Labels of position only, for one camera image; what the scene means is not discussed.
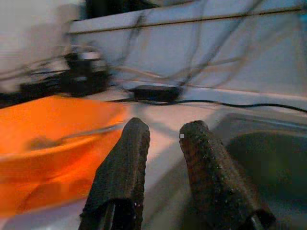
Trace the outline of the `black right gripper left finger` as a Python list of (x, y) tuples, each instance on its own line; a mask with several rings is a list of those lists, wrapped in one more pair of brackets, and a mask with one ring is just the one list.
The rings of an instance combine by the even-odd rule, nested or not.
[(131, 118), (108, 156), (96, 169), (85, 206), (81, 230), (140, 230), (150, 130)]

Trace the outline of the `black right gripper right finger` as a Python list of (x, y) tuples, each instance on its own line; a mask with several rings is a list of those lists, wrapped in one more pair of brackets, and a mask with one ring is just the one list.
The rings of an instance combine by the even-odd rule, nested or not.
[(179, 131), (192, 197), (211, 230), (273, 230), (276, 217), (257, 185), (203, 121)]

